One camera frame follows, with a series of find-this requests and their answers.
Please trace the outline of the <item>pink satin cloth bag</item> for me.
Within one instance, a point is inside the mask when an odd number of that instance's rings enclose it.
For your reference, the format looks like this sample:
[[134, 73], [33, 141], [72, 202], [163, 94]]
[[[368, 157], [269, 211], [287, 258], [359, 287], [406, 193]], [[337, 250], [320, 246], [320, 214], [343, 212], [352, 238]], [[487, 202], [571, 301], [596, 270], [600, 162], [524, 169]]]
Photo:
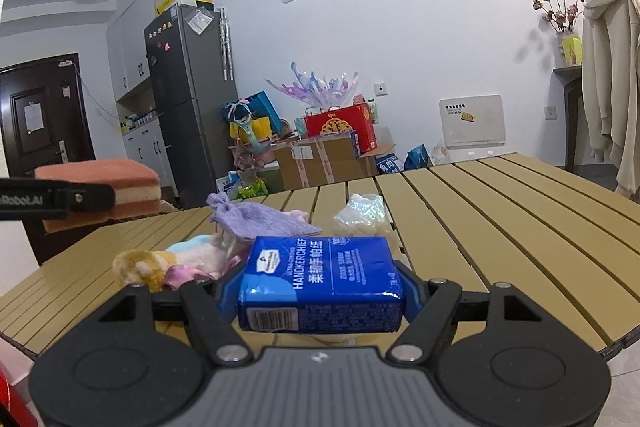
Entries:
[[191, 281], [218, 280], [244, 260], [249, 251], [250, 243], [227, 232], [201, 234], [175, 243], [167, 248], [175, 257], [175, 263], [167, 269], [163, 286], [176, 291]]

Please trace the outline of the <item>purple drawstring cloth bag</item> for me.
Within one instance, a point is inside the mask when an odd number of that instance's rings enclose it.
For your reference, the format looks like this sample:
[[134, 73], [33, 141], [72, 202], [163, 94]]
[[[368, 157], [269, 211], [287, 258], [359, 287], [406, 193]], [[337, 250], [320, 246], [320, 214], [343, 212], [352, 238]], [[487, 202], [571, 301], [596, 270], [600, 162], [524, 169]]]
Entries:
[[241, 241], [254, 241], [260, 236], [298, 237], [321, 233], [305, 217], [295, 217], [257, 202], [231, 202], [226, 193], [209, 194], [206, 204], [213, 210], [212, 221]]

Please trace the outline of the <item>blue tissue pack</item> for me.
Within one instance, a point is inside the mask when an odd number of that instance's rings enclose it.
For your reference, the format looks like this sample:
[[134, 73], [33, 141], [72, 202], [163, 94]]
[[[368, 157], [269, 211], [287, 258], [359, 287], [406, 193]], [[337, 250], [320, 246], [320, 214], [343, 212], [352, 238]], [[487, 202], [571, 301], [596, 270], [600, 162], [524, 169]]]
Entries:
[[404, 290], [382, 236], [259, 236], [238, 297], [246, 331], [305, 335], [391, 333]]

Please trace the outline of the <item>yellow white plush toy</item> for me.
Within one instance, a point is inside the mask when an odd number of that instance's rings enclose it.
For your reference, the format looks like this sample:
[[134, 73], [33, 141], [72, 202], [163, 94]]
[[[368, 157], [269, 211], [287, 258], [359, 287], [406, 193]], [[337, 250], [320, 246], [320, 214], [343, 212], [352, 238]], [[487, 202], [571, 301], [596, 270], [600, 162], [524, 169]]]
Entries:
[[176, 263], [176, 255], [168, 251], [133, 249], [116, 255], [112, 269], [120, 287], [144, 284], [157, 293], [163, 290], [168, 269]]

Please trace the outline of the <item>dark brown door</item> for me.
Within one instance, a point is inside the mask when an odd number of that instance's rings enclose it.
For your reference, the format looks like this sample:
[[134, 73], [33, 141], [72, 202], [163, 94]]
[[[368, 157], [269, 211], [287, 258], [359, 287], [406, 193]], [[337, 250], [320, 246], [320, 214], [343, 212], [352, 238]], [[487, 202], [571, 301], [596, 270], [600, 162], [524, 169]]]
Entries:
[[76, 53], [1, 69], [1, 131], [9, 175], [93, 160]]

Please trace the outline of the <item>clear plastic bag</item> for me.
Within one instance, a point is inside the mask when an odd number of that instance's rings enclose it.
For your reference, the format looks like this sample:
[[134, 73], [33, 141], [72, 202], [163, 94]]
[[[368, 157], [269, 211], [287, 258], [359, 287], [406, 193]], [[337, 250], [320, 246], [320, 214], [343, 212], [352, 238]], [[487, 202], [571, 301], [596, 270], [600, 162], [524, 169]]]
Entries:
[[393, 233], [390, 216], [380, 195], [354, 194], [333, 218], [337, 236], [385, 236]]

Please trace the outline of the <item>tan folding slat table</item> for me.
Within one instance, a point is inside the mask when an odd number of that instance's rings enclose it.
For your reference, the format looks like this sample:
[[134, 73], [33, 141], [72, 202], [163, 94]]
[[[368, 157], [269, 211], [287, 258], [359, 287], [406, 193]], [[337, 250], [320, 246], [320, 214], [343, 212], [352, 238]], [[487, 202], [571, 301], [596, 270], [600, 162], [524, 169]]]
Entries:
[[[398, 257], [422, 279], [467, 291], [518, 286], [612, 358], [639, 338], [639, 207], [607, 188], [520, 154], [302, 188], [266, 198], [320, 228], [352, 194], [381, 195]], [[112, 297], [116, 254], [162, 249], [213, 231], [206, 208], [100, 228], [1, 299], [1, 330], [41, 352]]]

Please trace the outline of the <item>white kitchen cabinet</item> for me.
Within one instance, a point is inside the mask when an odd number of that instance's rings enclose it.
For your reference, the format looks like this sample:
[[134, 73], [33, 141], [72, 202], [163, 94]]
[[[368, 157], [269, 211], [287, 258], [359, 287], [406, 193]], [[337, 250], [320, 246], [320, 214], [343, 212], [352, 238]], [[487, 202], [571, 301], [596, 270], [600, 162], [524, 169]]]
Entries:
[[108, 64], [126, 154], [156, 172], [163, 198], [175, 202], [177, 187], [160, 131], [146, 58], [149, 35], [145, 28], [155, 17], [155, 0], [134, 0], [123, 8], [106, 30]]

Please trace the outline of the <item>blue gift bag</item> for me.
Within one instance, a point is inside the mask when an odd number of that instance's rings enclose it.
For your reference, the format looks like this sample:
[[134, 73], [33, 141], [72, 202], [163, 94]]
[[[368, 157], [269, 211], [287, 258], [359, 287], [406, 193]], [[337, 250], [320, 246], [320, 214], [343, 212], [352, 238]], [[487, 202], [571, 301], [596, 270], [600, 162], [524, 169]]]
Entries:
[[274, 108], [269, 96], [265, 91], [259, 91], [246, 98], [247, 110], [255, 118], [267, 117], [270, 122], [271, 131], [279, 134], [282, 129], [281, 118]]

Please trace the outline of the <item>red gift box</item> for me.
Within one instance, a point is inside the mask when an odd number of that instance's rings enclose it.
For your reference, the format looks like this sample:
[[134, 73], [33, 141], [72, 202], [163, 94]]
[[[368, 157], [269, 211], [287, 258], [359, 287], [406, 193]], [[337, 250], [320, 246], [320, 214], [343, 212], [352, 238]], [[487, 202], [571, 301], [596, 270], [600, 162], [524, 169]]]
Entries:
[[354, 132], [360, 153], [369, 153], [378, 146], [371, 111], [367, 103], [345, 106], [305, 117], [309, 136]]

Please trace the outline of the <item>iridescent flower bouquet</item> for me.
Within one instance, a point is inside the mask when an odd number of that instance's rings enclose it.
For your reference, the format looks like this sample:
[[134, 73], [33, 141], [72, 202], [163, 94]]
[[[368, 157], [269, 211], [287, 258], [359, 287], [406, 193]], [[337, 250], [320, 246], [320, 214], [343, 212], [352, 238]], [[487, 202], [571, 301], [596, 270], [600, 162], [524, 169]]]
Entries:
[[308, 107], [317, 107], [321, 112], [349, 105], [358, 87], [358, 72], [350, 77], [343, 72], [337, 78], [318, 78], [314, 72], [309, 75], [299, 72], [295, 62], [291, 63], [290, 69], [295, 77], [291, 84], [277, 84], [270, 79], [266, 79], [266, 83]]

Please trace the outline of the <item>dark grey refrigerator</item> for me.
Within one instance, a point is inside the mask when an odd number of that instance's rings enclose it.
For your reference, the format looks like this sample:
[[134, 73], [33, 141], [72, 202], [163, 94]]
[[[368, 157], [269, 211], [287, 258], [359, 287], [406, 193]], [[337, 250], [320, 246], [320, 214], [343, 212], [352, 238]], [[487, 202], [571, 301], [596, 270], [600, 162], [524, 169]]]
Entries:
[[144, 31], [154, 101], [178, 199], [201, 207], [233, 169], [222, 110], [238, 99], [224, 66], [220, 15], [175, 4]]

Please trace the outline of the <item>yellow vase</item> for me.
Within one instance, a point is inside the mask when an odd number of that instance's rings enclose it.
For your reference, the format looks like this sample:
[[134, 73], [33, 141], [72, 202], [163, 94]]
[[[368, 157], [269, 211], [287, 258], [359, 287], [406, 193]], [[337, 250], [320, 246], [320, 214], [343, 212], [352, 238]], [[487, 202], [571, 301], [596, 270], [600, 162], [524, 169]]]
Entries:
[[560, 48], [565, 67], [582, 65], [582, 40], [574, 32], [559, 35]]

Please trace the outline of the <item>cream hanging jacket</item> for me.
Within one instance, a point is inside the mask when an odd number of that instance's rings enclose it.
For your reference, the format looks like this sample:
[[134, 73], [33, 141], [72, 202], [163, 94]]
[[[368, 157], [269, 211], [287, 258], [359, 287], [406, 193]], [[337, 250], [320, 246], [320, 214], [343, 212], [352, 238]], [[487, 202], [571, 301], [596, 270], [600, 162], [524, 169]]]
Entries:
[[585, 0], [582, 101], [594, 156], [617, 169], [616, 192], [639, 198], [639, 0]]

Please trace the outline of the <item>white wall heater panel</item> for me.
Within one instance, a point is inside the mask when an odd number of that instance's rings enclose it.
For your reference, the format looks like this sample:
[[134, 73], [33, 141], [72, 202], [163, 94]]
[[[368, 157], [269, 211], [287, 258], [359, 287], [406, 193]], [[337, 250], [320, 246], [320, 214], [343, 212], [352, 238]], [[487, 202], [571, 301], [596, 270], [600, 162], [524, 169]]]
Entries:
[[479, 148], [506, 143], [500, 94], [443, 98], [438, 107], [446, 147]]

